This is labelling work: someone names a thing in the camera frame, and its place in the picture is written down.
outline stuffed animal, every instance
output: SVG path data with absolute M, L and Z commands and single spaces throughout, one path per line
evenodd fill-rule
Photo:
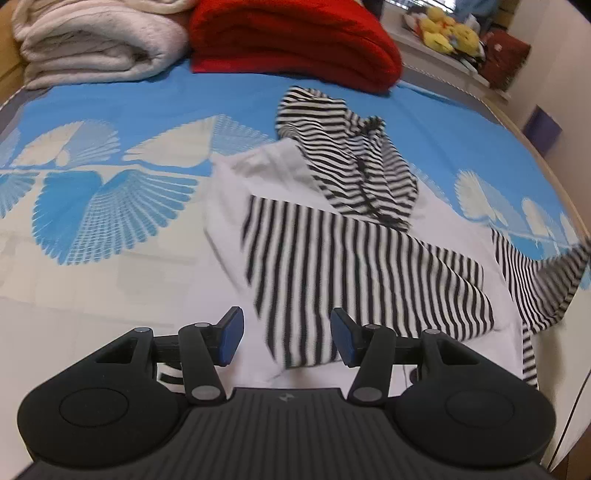
M 419 26 L 423 35 L 425 33 L 439 33 L 441 31 L 441 25 L 436 24 L 433 20 L 427 17 L 421 19 Z
M 453 51 L 452 44 L 440 33 L 423 32 L 423 41 L 427 47 L 439 53 L 448 55 Z
M 442 22 L 446 17 L 445 12 L 439 7 L 427 8 L 427 16 L 429 17 L 429 20 L 435 23 Z
M 480 54 L 480 39 L 474 30 L 461 23 L 454 25 L 452 29 L 453 37 L 455 38 L 453 46 L 456 50 L 464 52 L 471 57 L 476 57 Z

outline ribbed black surface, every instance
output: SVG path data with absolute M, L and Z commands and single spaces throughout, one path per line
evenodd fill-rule
M 221 407 L 195 408 L 160 450 L 125 466 L 73 471 L 35 463 L 20 480 L 540 479 L 538 465 L 464 471 L 414 451 L 383 412 L 339 390 L 238 389 Z

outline black and white striped fabric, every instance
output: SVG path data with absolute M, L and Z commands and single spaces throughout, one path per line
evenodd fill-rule
M 242 245 L 267 345 L 286 368 L 337 359 L 334 307 L 403 336 L 433 328 L 466 340 L 493 328 L 480 265 L 439 249 L 443 262 L 434 248 L 386 226 L 253 196 Z
M 492 230 L 495 258 L 523 322 L 524 380 L 537 387 L 532 335 L 564 317 L 591 259 L 591 239 L 547 260 L 532 260 Z
M 417 179 L 377 117 L 361 118 L 345 101 L 292 87 L 276 119 L 281 138 L 297 141 L 312 176 L 343 215 L 408 230 Z

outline mattress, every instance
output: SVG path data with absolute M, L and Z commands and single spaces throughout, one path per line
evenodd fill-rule
M 437 197 L 530 257 L 577 242 L 534 159 L 490 112 L 407 82 L 378 97 L 308 79 L 193 75 L 181 63 L 138 83 L 55 87 L 0 137 L 5 477 L 28 462 L 15 416 L 32 387 L 133 327 L 170 334 L 217 321 L 186 307 L 207 280 L 196 267 L 210 157 L 275 141 L 275 111 L 292 85 L 384 118 Z

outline black cable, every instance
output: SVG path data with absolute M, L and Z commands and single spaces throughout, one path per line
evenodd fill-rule
M 587 372 L 587 376 L 585 377 L 585 381 L 583 382 L 583 385 L 581 385 L 581 388 L 579 390 L 579 394 L 577 395 L 577 398 L 574 401 L 573 408 L 570 410 L 569 419 L 566 421 L 566 425 L 564 426 L 564 430 L 562 431 L 562 435 L 560 436 L 560 440 L 558 441 L 558 445 L 556 445 L 556 449 L 554 450 L 554 454 L 552 455 L 552 458 L 550 459 L 550 463 L 548 464 L 548 471 L 549 472 L 550 472 L 550 469 L 552 468 L 552 462 L 554 462 L 556 455 L 558 455 L 558 450 L 560 449 L 560 445 L 562 445 L 562 441 L 564 440 L 564 437 L 566 435 L 566 431 L 569 429 L 570 421 L 573 418 L 574 410 L 575 410 L 575 408 L 577 408 L 577 403 L 579 403 L 579 399 L 581 398 L 581 395 L 583 394 L 583 390 L 585 389 L 585 385 L 587 385 L 587 381 L 589 380 L 590 376 L 591 376 L 591 368 L 589 368 L 589 371 Z

